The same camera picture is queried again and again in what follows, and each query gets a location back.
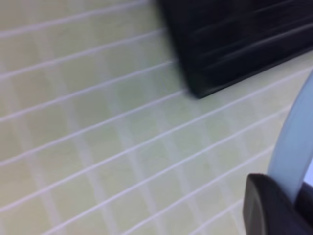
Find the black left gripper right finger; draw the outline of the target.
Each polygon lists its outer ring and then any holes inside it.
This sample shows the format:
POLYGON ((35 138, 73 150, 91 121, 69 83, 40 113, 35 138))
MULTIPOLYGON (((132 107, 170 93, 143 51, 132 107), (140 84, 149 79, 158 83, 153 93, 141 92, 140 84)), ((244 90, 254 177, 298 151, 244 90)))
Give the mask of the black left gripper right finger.
POLYGON ((295 208, 305 220, 313 219, 313 187, 305 182, 299 191, 295 208))

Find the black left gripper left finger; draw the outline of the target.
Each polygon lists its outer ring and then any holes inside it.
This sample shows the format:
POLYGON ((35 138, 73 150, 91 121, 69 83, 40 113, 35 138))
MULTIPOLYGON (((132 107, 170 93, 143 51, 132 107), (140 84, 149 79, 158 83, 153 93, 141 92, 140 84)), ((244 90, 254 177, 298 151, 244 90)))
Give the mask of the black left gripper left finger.
POLYGON ((243 205, 247 235, 309 235, 305 220, 280 187, 267 175, 249 174, 243 205))

